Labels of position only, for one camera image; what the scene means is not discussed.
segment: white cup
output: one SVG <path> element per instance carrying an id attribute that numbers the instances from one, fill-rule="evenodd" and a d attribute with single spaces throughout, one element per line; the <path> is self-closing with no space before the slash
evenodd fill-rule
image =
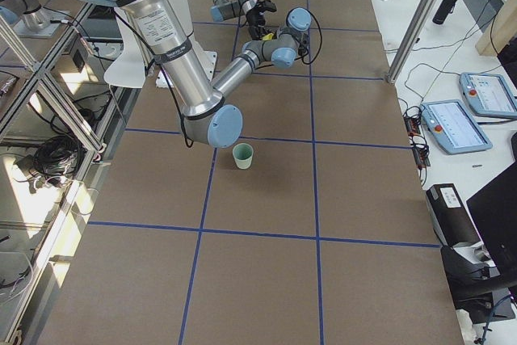
<path id="1" fill-rule="evenodd" d="M 232 150 L 233 159 L 239 169 L 247 169 L 253 159 L 253 147 L 247 143 L 239 143 Z"/>

